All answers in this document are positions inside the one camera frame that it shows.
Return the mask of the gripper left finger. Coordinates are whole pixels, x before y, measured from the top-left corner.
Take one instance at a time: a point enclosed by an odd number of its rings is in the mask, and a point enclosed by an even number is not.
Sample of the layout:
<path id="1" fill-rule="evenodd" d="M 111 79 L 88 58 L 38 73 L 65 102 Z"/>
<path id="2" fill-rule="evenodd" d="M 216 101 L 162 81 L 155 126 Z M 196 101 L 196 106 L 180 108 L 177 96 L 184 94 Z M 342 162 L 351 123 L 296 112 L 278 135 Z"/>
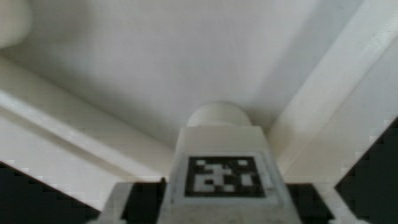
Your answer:
<path id="1" fill-rule="evenodd" d="M 168 181 L 116 184 L 104 211 L 88 224 L 157 224 Z"/>

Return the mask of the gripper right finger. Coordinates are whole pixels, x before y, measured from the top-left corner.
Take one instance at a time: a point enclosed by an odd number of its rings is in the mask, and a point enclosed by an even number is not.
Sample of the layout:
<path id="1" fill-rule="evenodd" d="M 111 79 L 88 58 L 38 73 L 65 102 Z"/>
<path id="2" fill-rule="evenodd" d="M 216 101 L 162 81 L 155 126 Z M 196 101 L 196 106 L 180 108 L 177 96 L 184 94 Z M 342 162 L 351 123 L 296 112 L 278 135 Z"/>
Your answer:
<path id="1" fill-rule="evenodd" d="M 312 183 L 288 183 L 287 187 L 303 224 L 370 224 L 363 220 L 338 219 Z"/>

